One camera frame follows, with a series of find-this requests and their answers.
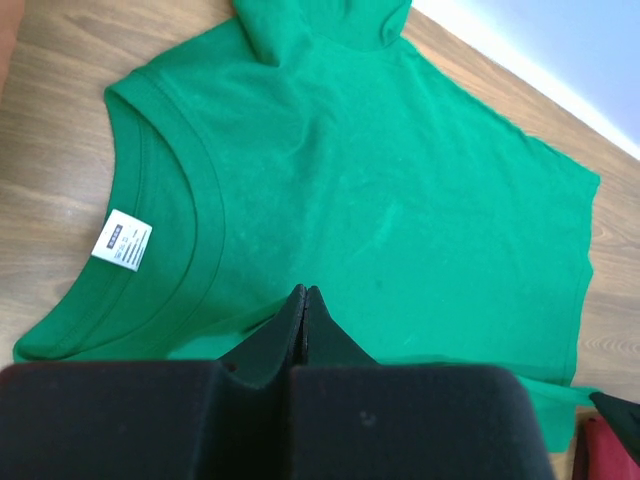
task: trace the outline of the red fabric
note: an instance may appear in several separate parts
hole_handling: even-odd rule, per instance
[[[640,480],[640,467],[602,417],[589,419],[585,433],[589,480]]]

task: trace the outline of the green t-shirt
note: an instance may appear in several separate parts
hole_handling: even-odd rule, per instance
[[[90,259],[16,360],[216,358],[316,284],[380,362],[510,368],[565,448],[598,177],[425,60],[408,1],[235,6],[107,89],[109,210],[153,233],[136,273]]]

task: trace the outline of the wood grain surface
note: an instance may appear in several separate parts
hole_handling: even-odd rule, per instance
[[[0,105],[0,366],[69,289],[102,226],[113,174],[104,88],[233,13],[228,0],[145,4],[27,2]],[[405,35],[464,88],[602,176],[574,383],[640,401],[640,162],[419,13]],[[552,459],[570,478],[571,453]]]

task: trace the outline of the clothing label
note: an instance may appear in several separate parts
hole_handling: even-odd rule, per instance
[[[150,225],[112,210],[91,255],[137,272],[150,235]]]

